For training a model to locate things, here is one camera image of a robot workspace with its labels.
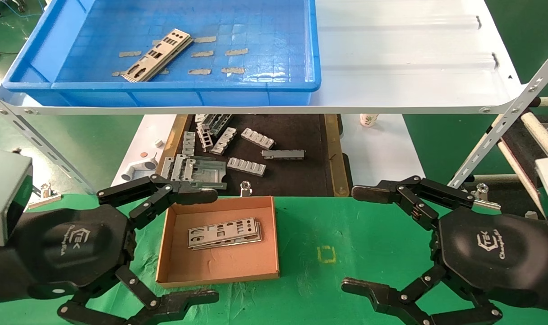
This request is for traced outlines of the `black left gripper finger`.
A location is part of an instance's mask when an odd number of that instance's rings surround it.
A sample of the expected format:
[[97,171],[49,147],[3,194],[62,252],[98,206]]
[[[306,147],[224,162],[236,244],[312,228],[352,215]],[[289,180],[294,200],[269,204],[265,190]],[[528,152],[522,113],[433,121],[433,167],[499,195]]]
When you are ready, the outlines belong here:
[[[143,307],[132,317],[125,319],[110,313],[87,307],[98,288],[113,288],[122,283],[142,303]],[[92,284],[81,288],[59,307],[59,317],[74,325],[158,325],[183,320],[195,305],[214,304],[219,293],[214,290],[177,291],[156,296],[128,266],[114,268]]]
[[146,227],[172,205],[197,205],[215,202],[218,193],[212,188],[197,188],[189,181],[169,181],[158,174],[144,176],[97,193],[100,205],[115,208],[142,201],[128,214],[133,229]]

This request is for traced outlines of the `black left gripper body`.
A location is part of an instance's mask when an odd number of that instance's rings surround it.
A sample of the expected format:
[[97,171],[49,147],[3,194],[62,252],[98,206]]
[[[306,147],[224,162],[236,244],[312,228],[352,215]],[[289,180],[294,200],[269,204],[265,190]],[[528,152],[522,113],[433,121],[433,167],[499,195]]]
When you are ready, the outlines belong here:
[[0,246],[0,303],[107,292],[134,257],[135,231],[110,205],[24,213]]

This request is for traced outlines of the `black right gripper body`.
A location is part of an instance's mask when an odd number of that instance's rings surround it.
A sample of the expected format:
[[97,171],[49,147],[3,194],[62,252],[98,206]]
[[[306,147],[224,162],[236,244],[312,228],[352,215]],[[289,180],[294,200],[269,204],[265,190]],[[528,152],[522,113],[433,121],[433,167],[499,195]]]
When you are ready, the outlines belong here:
[[483,294],[518,308],[548,311],[548,225],[511,214],[458,208],[438,222],[445,284],[459,296]]

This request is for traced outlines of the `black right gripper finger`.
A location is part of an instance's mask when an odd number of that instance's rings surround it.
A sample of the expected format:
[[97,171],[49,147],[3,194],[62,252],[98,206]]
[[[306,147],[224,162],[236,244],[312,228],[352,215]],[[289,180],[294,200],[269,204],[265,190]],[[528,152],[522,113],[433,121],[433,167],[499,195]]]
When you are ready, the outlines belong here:
[[427,202],[452,210],[474,205],[473,195],[419,176],[402,181],[382,180],[376,186],[356,185],[351,193],[357,201],[398,205],[426,231],[436,230],[439,220],[439,214]]
[[448,270],[435,265],[402,291],[391,286],[354,278],[344,278],[342,291],[369,299],[373,310],[395,316],[406,325],[493,325],[503,318],[501,309],[484,295],[467,292],[473,308],[453,312],[424,312],[417,302],[440,282],[448,278]]

